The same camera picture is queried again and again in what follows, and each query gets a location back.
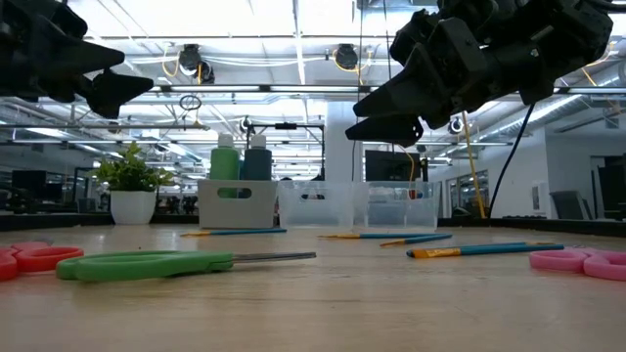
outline plastic container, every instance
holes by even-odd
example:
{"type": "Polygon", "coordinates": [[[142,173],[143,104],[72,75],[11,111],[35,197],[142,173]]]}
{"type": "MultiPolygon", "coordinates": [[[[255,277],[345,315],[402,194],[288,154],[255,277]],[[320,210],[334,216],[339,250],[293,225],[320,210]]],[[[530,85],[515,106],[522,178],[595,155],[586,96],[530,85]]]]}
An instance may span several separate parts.
{"type": "Polygon", "coordinates": [[[366,182],[354,187],[355,229],[412,230],[437,228],[439,184],[430,182],[366,182]]]}
{"type": "MultiPolygon", "coordinates": [[[[221,133],[217,139],[217,148],[211,151],[209,179],[221,181],[239,180],[239,152],[234,148],[233,136],[221,133]]],[[[237,189],[220,190],[223,198],[236,198],[237,189]]]]}
{"type": "Polygon", "coordinates": [[[283,228],[351,229],[354,224],[351,183],[281,181],[278,203],[283,228]]]}
{"type": "Polygon", "coordinates": [[[274,226],[276,182],[198,181],[198,211],[203,229],[269,229],[274,226]],[[247,197],[222,197],[224,190],[242,190],[247,197]]]}
{"type": "Polygon", "coordinates": [[[244,153],[243,180],[270,181],[272,179],[272,152],[266,149],[266,138],[255,135],[250,149],[244,153]]]}

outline column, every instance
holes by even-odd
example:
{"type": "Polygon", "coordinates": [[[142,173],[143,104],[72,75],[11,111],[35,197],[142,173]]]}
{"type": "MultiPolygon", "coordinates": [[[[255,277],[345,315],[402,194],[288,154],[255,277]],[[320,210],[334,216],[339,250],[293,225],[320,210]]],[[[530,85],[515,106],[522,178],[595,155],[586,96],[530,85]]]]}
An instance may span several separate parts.
{"type": "Polygon", "coordinates": [[[326,181],[363,180],[363,143],[350,141],[345,130],[356,123],[354,102],[329,102],[326,115],[326,181]]]}

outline red scissors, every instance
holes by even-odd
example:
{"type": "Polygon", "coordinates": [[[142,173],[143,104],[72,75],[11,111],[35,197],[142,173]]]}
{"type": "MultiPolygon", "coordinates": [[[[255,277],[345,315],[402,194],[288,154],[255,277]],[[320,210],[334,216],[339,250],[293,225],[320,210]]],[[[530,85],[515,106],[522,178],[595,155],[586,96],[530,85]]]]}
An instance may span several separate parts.
{"type": "Polygon", "coordinates": [[[0,281],[14,279],[20,272],[55,270],[57,263],[82,256],[81,248],[50,246],[46,242],[21,242],[0,247],[0,281]]]}
{"type": "Polygon", "coordinates": [[[626,252],[592,248],[545,250],[530,253],[530,266],[608,280],[626,281],[626,252]]]}

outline green bottle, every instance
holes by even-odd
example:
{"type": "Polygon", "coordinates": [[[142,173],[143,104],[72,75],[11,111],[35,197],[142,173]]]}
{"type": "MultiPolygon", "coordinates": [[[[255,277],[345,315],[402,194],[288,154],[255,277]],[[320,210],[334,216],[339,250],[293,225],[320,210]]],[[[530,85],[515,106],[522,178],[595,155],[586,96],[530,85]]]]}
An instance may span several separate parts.
{"type": "MultiPolygon", "coordinates": [[[[239,180],[239,152],[234,148],[233,136],[220,133],[217,148],[211,151],[211,180],[239,180]]],[[[217,193],[221,198],[236,198],[237,189],[224,189],[217,193]]]]}

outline wooden table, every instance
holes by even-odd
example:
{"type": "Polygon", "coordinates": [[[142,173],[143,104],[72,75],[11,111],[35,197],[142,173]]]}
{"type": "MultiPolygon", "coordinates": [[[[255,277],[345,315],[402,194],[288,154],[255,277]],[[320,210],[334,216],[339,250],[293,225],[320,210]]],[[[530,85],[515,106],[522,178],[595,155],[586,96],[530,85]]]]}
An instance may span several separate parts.
{"type": "MultiPolygon", "coordinates": [[[[221,274],[103,284],[50,274],[0,283],[0,351],[617,351],[626,283],[530,269],[527,254],[417,261],[380,241],[311,231],[181,239],[190,226],[92,227],[46,236],[88,253],[135,249],[316,250],[303,261],[221,274]]],[[[510,229],[447,229],[440,245],[555,241],[626,249],[626,241],[510,229]]]]}

